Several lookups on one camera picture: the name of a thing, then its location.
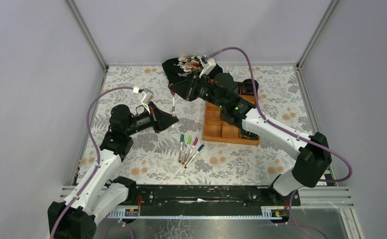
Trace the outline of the white pen light green cap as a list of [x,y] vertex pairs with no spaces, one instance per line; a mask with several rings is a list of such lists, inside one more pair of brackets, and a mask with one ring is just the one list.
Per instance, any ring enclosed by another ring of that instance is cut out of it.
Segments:
[[181,158],[181,163],[182,163],[182,164],[185,163],[186,156],[187,156],[187,153],[188,153],[188,151],[189,151],[189,145],[190,145],[191,141],[192,141],[192,137],[189,136],[188,139],[186,140],[184,152],[183,152],[183,154],[182,154],[182,158]]

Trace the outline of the white pen magenta cap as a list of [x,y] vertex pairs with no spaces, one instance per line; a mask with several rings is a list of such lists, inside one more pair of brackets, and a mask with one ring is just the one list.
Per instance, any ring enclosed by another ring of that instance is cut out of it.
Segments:
[[191,144],[191,147],[190,147],[190,149],[189,149],[189,151],[188,151],[188,153],[187,153],[187,155],[186,155],[186,157],[185,157],[185,159],[184,159],[184,162],[183,162],[184,165],[187,164],[187,162],[188,162],[188,160],[189,160],[189,157],[191,156],[191,154],[192,154],[192,152],[193,152],[193,150],[194,150],[194,148],[195,148],[197,142],[198,142],[198,137],[196,137],[196,138],[194,139],[193,143]]

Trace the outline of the white pen blue cap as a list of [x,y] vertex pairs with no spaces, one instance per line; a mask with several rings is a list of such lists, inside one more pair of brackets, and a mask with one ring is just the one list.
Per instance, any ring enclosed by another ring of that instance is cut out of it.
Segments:
[[197,151],[195,152],[195,154],[193,154],[193,156],[187,161],[187,163],[185,164],[184,166],[184,169],[186,169],[192,162],[193,160],[196,158],[196,156],[201,152],[201,150],[204,148],[204,144],[200,145],[200,147],[197,149]]

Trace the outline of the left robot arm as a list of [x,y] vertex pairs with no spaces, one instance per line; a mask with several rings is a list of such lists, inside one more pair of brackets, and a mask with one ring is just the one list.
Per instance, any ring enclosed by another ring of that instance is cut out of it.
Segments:
[[101,190],[128,155],[133,134],[148,128],[160,133],[179,121],[153,102],[142,108],[144,111],[136,115],[126,105],[112,108],[109,129],[98,151],[99,161],[91,165],[63,202],[52,202],[48,208],[50,238],[92,239],[97,226],[117,205],[135,200],[136,182],[123,176],[112,180],[104,193]]

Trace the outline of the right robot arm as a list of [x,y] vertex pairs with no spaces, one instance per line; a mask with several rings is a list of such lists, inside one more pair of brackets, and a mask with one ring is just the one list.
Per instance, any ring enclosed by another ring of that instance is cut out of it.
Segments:
[[293,168],[271,184],[282,196],[301,187],[314,188],[332,162],[324,135],[298,132],[265,116],[257,105],[238,94],[239,84],[229,73],[218,73],[213,80],[206,75],[191,75],[169,84],[169,88],[187,101],[201,98],[220,108],[223,121],[272,141],[295,159]]

